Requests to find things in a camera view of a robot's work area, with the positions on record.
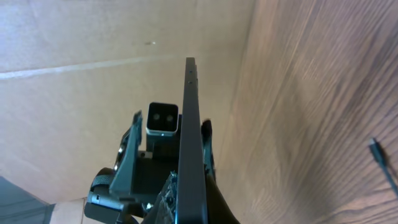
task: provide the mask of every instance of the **cable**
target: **cable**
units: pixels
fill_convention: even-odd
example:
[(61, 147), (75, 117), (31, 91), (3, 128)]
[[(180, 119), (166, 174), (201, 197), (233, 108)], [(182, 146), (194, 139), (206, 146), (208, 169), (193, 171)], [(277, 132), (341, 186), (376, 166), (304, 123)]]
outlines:
[(372, 138), (369, 143), (369, 148), (371, 150), (374, 160), (379, 164), (379, 166), (383, 170), (383, 173), (386, 175), (392, 190), (394, 191), (395, 195), (398, 198), (398, 187), (394, 182), (394, 180), (392, 179), (390, 172), (388, 171), (386, 154), (384, 153), (381, 145), (374, 138)]

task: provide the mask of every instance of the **cable tip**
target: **cable tip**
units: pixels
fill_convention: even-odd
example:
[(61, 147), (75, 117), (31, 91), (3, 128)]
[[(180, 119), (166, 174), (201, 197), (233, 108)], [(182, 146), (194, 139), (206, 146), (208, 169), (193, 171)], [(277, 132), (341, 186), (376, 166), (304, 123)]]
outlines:
[(371, 138), (371, 140), (369, 141), (369, 145), (371, 146), (371, 145), (373, 145), (375, 143), (377, 143), (376, 139), (375, 138)]

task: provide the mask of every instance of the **black cable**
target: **black cable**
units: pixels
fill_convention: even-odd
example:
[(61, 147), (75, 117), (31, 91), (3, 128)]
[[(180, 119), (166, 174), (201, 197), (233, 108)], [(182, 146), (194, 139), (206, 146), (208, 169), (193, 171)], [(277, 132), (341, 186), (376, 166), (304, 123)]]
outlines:
[(383, 170), (383, 173), (386, 175), (392, 190), (394, 191), (394, 193), (398, 198), (398, 187), (394, 182), (394, 180), (392, 179), (390, 172), (388, 171), (387, 158), (386, 154), (383, 151), (383, 148), (374, 138), (371, 139), (369, 143), (369, 148), (371, 150), (374, 160), (379, 164), (379, 166)]

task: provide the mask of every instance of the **wood grain surface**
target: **wood grain surface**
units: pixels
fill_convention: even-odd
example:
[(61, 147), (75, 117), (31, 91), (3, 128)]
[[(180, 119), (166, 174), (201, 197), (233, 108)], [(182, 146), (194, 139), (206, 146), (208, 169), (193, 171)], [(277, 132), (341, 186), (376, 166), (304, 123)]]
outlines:
[(242, 223), (398, 223), (398, 1), (258, 0), (218, 183)]

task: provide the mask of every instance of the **robotic arm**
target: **robotic arm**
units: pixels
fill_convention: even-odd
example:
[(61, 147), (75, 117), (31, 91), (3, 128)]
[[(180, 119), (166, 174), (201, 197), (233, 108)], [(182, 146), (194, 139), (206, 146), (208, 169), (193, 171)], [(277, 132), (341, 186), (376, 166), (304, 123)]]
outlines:
[(187, 58), (182, 114), (176, 105), (151, 103), (146, 150), (142, 114), (123, 135), (113, 169), (101, 169), (85, 205), (103, 223), (238, 223), (216, 185), (211, 121), (200, 125), (198, 78)]

